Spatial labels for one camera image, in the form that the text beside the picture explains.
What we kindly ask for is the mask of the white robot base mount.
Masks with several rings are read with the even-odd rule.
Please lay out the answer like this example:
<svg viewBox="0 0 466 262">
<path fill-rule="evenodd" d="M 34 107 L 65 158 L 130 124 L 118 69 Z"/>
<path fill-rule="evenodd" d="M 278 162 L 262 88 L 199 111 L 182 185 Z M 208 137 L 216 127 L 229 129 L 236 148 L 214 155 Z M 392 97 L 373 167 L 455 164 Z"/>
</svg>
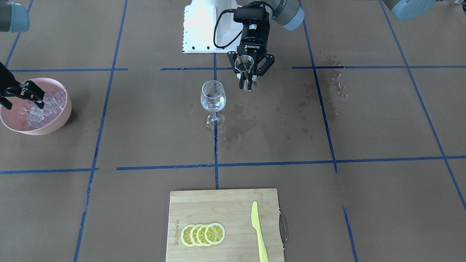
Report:
<svg viewBox="0 0 466 262">
<path fill-rule="evenodd" d="M 223 10 L 240 7 L 236 0 L 193 0 L 184 8 L 183 53 L 227 53 L 235 51 L 240 44 L 243 25 L 233 21 L 232 13 L 225 13 L 217 24 Z"/>
</svg>

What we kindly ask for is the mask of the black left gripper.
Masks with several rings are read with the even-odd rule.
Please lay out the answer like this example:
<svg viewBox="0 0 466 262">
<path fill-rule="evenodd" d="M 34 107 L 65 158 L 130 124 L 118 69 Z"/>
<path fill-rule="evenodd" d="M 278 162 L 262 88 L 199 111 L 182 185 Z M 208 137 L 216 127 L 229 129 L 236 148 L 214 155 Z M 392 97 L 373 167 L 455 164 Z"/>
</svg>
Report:
<svg viewBox="0 0 466 262">
<path fill-rule="evenodd" d="M 270 31 L 269 22 L 244 22 L 240 44 L 236 51 L 227 53 L 231 67 L 239 80 L 239 88 L 248 89 L 248 55 L 259 65 L 250 70 L 250 90 L 256 89 L 256 80 L 265 75 L 275 62 L 275 56 L 268 54 L 267 43 Z"/>
</svg>

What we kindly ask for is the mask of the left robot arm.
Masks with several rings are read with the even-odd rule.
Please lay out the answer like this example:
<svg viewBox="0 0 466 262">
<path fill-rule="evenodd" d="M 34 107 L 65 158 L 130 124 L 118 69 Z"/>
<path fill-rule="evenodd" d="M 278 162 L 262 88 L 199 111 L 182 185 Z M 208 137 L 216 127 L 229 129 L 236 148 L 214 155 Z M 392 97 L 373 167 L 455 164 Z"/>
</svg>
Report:
<svg viewBox="0 0 466 262">
<path fill-rule="evenodd" d="M 305 13 L 296 0 L 250 0 L 246 5 L 222 12 L 232 13 L 233 21 L 242 25 L 236 50 L 227 53 L 228 60 L 238 77 L 238 87 L 252 91 L 256 80 L 274 64 L 275 57 L 268 53 L 270 22 L 293 31 L 304 22 Z"/>
</svg>

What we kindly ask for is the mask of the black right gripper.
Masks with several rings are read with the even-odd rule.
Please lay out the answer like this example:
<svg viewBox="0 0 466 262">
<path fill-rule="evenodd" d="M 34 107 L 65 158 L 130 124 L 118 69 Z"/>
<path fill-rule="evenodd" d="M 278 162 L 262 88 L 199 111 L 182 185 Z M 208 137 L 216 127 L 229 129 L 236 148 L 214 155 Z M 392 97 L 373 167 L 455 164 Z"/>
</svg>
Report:
<svg viewBox="0 0 466 262">
<path fill-rule="evenodd" d="M 4 96 L 3 93 L 10 87 L 10 95 Z M 32 101 L 40 109 L 44 108 L 44 96 L 43 91 L 33 81 L 25 81 L 19 83 L 15 79 L 13 73 L 0 62 L 0 104 L 7 110 L 11 110 L 13 104 L 8 100 L 8 97 L 17 97 L 23 100 Z"/>
</svg>

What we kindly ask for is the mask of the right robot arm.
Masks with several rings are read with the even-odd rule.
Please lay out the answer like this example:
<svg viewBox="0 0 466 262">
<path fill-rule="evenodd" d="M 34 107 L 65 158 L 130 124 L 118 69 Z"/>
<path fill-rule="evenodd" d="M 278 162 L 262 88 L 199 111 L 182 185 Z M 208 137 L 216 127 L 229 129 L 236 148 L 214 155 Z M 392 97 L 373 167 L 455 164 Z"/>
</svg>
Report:
<svg viewBox="0 0 466 262">
<path fill-rule="evenodd" d="M 1 32 L 26 32 L 29 30 L 30 20 L 27 10 L 23 5 L 8 0 L 0 2 L 0 31 Z M 8 97 L 17 97 L 33 102 L 43 109 L 45 92 L 33 81 L 20 83 L 13 73 L 3 64 L 0 64 L 0 104 L 7 110 L 12 109 L 13 104 Z"/>
</svg>

